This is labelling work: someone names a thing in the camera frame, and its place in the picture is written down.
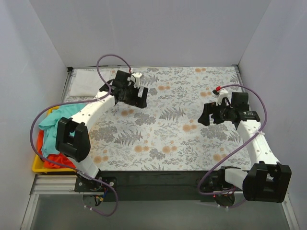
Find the white t shirt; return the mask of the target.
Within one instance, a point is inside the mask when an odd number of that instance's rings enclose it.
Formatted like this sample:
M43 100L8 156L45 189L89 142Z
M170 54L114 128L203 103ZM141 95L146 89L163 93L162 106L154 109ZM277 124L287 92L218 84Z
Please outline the white t shirt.
M96 70L75 69L69 96L94 97L104 84Z

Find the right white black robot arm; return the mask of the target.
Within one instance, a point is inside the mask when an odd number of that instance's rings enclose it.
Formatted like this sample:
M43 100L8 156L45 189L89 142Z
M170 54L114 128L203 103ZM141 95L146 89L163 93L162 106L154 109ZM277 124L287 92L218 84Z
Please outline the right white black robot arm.
M275 157L261 131L260 117L249 109L248 93L233 92L228 100L228 91L214 90L217 99L206 103L198 122L209 126L230 121L247 149L251 169L246 172L233 166L223 166L218 171L217 184L222 190L232 186L243 191L248 201L281 203L284 201L292 171Z

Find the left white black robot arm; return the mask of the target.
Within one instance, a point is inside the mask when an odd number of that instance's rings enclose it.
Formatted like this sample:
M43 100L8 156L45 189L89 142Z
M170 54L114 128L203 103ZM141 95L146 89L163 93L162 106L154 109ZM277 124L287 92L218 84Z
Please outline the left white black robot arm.
M99 169L89 155L89 131L97 119L118 102L141 109L147 107L148 88L138 95L142 78L139 72L117 71L116 77L99 89L93 102L70 118L62 117L58 121L55 148L74 164L79 175L86 178L85 185L90 191L98 191L102 180L97 177Z

